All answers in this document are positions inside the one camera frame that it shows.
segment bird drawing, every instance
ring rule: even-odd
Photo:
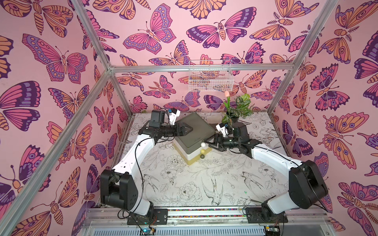
[[[159,180],[157,178],[149,175],[149,174],[144,174],[143,176],[144,176],[143,180],[144,180],[144,183],[145,183],[144,184],[144,186],[145,186],[144,187],[145,188],[144,191],[146,191],[146,187],[149,184],[152,187],[153,191],[156,193],[155,189],[158,190],[158,187],[156,187],[156,185],[154,183],[152,183],[151,179],[156,179],[157,181],[159,181]]]
[[[222,191],[219,194],[217,191],[217,181],[215,180],[215,178],[214,178],[214,181],[213,179],[211,179],[211,182],[213,184],[213,191],[210,191],[206,188],[206,186],[203,184],[202,178],[201,178],[201,181],[202,181],[203,190],[205,191],[206,196],[208,198],[212,198],[211,205],[219,206],[220,202],[222,201],[222,196],[223,196],[223,185],[222,185]]]
[[[248,189],[253,194],[255,194],[256,196],[261,196],[263,194],[262,190],[263,190],[264,187],[260,183],[258,183],[256,180],[254,180],[255,178],[260,179],[260,177],[254,175],[254,174],[251,174],[249,172],[245,172],[245,171],[243,171],[243,173],[240,176],[245,178],[244,183],[245,183],[245,185],[247,185]]]

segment aluminum frame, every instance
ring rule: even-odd
[[[59,156],[63,152],[64,148],[67,146],[67,143],[70,141],[72,136],[74,136],[85,115],[88,113],[89,109],[95,102],[98,94],[105,86],[105,83],[108,81],[109,76],[109,70],[105,71],[101,75],[100,79],[94,85],[93,89],[90,91],[83,104],[79,107],[68,125],[63,129],[62,133],[59,135],[58,139],[55,141],[52,147],[47,151],[44,159],[34,172],[33,176],[23,187],[22,192],[16,196],[15,200],[9,207],[8,211],[6,211],[0,222],[0,235],[10,235],[15,226],[19,223],[20,218],[29,207],[37,191],[45,181],[47,175],[54,168],[54,165],[59,159]]]
[[[285,78],[283,79],[281,85],[279,86],[276,94],[274,95],[274,98],[272,102],[270,103],[270,106],[268,108],[268,114],[272,114],[273,110],[278,105],[278,101],[281,99],[282,95],[286,91],[287,87],[289,86],[290,82],[293,80],[294,76],[296,75],[297,70],[301,66],[302,61],[305,59],[305,56],[307,55],[308,51],[310,50],[311,46],[315,42],[317,36],[319,35],[320,31],[324,27],[325,23],[327,22],[329,16],[333,12],[333,9],[336,7],[338,0],[327,0],[324,4],[322,10],[320,11],[318,17],[314,21],[314,24],[306,36],[305,41],[303,42],[301,49],[297,53],[293,63],[294,67],[292,70],[289,70],[286,73]]]

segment pink wall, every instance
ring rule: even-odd
[[[67,1],[12,3],[13,5],[1,1],[0,7],[0,21],[3,22],[0,27],[0,218],[51,148],[56,136],[72,118],[70,112],[77,110],[70,101],[77,99],[80,105],[104,71],[99,60],[94,60],[93,52],[83,49],[84,33],[76,12]],[[56,16],[58,13],[62,13],[61,18]],[[65,59],[62,59],[61,53],[65,55]],[[37,225],[43,225],[48,235],[71,234],[75,217],[86,202],[81,201],[88,194],[87,190],[95,194],[95,198],[89,198],[93,201],[98,199],[99,191],[86,188],[87,173],[91,164],[101,173],[106,166],[110,166],[111,160],[107,160],[106,165],[102,166],[91,156],[91,148],[107,142],[113,134],[117,135],[117,145],[117,127],[119,125],[123,129],[126,124],[126,121],[120,122],[117,107],[122,105],[115,91],[110,86],[106,91],[113,95],[113,107],[108,102],[107,93],[101,95],[95,106],[100,110],[104,107],[105,112],[107,108],[115,110],[111,131],[101,132],[94,108],[91,108],[76,136],[81,137],[81,131],[87,125],[91,129],[83,130],[83,141],[77,137],[74,139],[73,150],[67,150],[67,157],[61,158],[65,163],[58,168],[57,162],[21,219],[37,219]],[[30,210],[38,204],[49,205],[54,200],[56,191],[58,190],[58,194],[62,192],[64,184],[76,168],[80,168],[81,177],[77,178],[78,183],[72,183],[77,184],[76,188],[80,190],[78,196],[69,192],[60,200],[55,199],[63,213],[64,226],[57,224],[55,220],[49,220],[49,206]],[[33,227],[23,233],[31,233],[32,230]]]
[[[329,187],[323,205],[340,235],[376,235],[378,1],[339,4],[306,65],[315,72],[294,78],[274,115],[292,157],[321,169]]]
[[[303,31],[308,30],[308,25],[315,20],[325,1],[304,0],[302,3],[300,2],[305,8],[308,8],[304,10],[305,13],[303,14],[286,13],[289,10],[279,6],[279,4],[277,6],[275,1],[251,2],[239,0],[237,4],[229,2],[230,0],[215,1],[216,4],[214,3],[214,6],[210,7],[212,10],[209,11],[197,11],[197,5],[187,6],[186,1],[183,0],[141,1],[140,4],[137,1],[130,1],[130,4],[120,3],[119,6],[112,6],[108,2],[94,1],[88,2],[86,9],[95,29],[106,40],[102,41],[103,47],[114,66],[188,65],[190,60],[200,59],[206,59],[208,63],[211,59],[214,64],[284,63],[293,61],[298,52],[297,49],[300,48],[307,35]],[[165,16],[162,16],[164,19],[160,19],[160,13],[165,14],[165,11],[167,12],[166,19]],[[245,17],[246,23],[238,22],[237,16]],[[223,19],[225,19],[225,21],[222,21],[223,25],[219,26],[221,30],[218,30],[218,24],[214,22],[220,22]],[[147,30],[146,26],[148,31],[154,32],[154,38],[160,40],[160,42],[148,37],[145,31]],[[228,29],[226,32],[222,31],[223,26]],[[270,30],[270,33],[263,36],[262,29]],[[201,31],[204,42],[199,43],[201,40],[195,36],[195,31]],[[284,31],[284,35],[281,39],[273,40],[275,38],[274,33],[278,31]],[[156,45],[145,49],[148,43],[149,45],[156,43]],[[194,61],[192,63],[200,64],[201,62]],[[261,80],[250,79],[249,83],[246,83],[248,77],[255,72],[235,72],[235,89],[237,89],[239,82],[243,81],[240,87],[245,85],[246,92],[249,94],[266,92],[265,88],[270,88],[272,80],[275,77],[280,77],[280,80],[282,80],[285,73],[281,70],[268,71]],[[166,99],[163,96],[165,92],[156,94],[160,98],[146,95],[148,91],[157,90],[149,87],[157,88],[154,82],[159,85],[161,75],[167,78],[176,93],[168,94],[168,96],[165,96]],[[181,100],[185,100],[189,89],[186,84],[181,82],[181,78],[188,75],[187,72],[172,73],[172,76],[167,72],[150,73],[150,75],[146,72],[139,75],[133,73],[118,74],[117,77],[123,77],[120,81],[122,84],[126,84],[122,87],[125,90],[127,100],[133,103],[133,99],[140,96],[142,102],[146,103],[147,110],[150,111],[153,109],[153,104],[163,107],[167,103],[176,102],[176,100],[179,100],[179,103]],[[237,95],[241,94],[243,92],[239,89]],[[205,95],[224,98],[221,92],[200,92],[199,96],[194,95],[194,98],[199,97],[196,105],[200,105],[196,107],[185,105],[183,110],[186,111],[186,107],[189,107],[190,111],[196,109],[213,111],[213,109],[207,107]],[[252,104],[264,110],[270,104],[271,99],[273,98],[262,100],[253,97]],[[135,111],[144,110],[145,106],[142,107]]]

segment metal rail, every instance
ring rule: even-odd
[[[222,68],[220,65],[191,65],[191,66],[115,66],[111,67],[112,73],[124,72],[168,72],[168,71],[189,71],[190,68],[195,70],[216,71]],[[261,70],[261,69],[293,69],[293,63],[262,63],[262,64],[231,64],[233,71]]]
[[[297,70],[301,66],[302,61],[304,60],[307,52],[310,50],[311,46],[316,40],[316,37],[324,27],[328,17],[333,12],[333,9],[336,7],[338,0],[327,0],[324,4],[322,10],[320,11],[318,17],[316,18],[310,32],[308,33],[305,41],[302,44],[301,49],[297,53],[297,56],[294,59],[294,67],[292,70],[286,73],[285,78],[283,79],[280,87],[278,88],[270,106],[268,108],[268,114],[272,114],[273,110],[278,104],[278,101],[281,99],[282,95],[284,94],[287,86],[289,86],[290,82],[296,75]]]
[[[26,185],[22,188],[22,192],[16,196],[15,200],[9,207],[8,211],[6,211],[0,222],[1,236],[10,235],[14,230],[16,224],[20,222],[20,218],[29,207],[37,191],[45,181],[47,175],[54,168],[54,165],[59,159],[59,156],[67,146],[67,143],[70,141],[71,137],[75,134],[85,115],[88,113],[89,109],[95,102],[98,94],[101,92],[101,89],[105,86],[105,83],[110,76],[109,74],[109,70],[102,74],[71,121],[63,129],[62,133],[59,135],[58,139],[55,141],[52,147],[47,151],[45,158],[39,164],[38,168],[30,177]]]

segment potted plant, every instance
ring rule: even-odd
[[[247,118],[253,114],[253,111],[249,109],[249,104],[251,103],[250,95],[244,94],[243,96],[237,96],[235,98],[236,106],[230,105],[230,93],[225,92],[225,96],[227,97],[227,102],[224,102],[226,106],[226,114],[222,119],[224,124],[228,124],[230,127],[233,123],[238,122],[239,118]]]

